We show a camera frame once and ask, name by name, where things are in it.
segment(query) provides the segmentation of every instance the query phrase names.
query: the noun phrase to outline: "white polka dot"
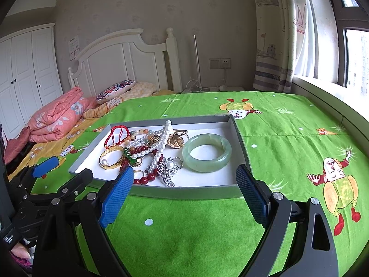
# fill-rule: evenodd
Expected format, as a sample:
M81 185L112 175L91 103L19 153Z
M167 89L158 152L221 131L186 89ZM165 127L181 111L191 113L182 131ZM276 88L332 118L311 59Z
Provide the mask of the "white polka dot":
M153 221L152 219L147 219L147 220L145 221L145 225L146 225L146 226L151 226L151 225L152 225L152 223L154 223L154 221Z

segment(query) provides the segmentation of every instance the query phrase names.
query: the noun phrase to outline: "green jade bracelet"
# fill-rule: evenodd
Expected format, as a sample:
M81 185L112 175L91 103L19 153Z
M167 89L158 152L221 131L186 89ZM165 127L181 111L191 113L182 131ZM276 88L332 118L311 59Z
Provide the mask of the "green jade bracelet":
M190 155L194 148L203 145L212 145L221 148L224 153L216 159L212 160L199 160ZM225 165L231 159L232 147L225 137L218 134L206 133L199 134L190 138L182 149L183 162L190 169L201 172L210 173L220 170L225 167Z

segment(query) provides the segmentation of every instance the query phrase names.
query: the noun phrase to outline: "printed curtain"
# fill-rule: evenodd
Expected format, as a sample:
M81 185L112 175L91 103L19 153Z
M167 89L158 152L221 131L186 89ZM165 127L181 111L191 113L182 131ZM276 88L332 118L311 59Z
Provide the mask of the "printed curtain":
M258 39L253 87L289 93L305 39L308 0L255 0L255 3Z

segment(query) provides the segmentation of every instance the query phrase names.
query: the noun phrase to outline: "human hand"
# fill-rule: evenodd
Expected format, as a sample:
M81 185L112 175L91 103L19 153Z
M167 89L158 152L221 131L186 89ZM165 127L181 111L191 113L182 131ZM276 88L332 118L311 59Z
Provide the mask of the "human hand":
M30 259L31 255L28 252L28 249L22 245L21 243L17 243L13 249L12 249L12 253L19 257L19 258L25 258L25 259Z

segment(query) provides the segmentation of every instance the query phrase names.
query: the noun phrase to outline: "white wardrobe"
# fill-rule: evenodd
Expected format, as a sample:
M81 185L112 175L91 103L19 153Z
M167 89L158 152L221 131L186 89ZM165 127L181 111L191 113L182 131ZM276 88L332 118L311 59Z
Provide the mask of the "white wardrobe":
M21 30L0 39L0 124L7 139L32 115L61 96L54 25Z

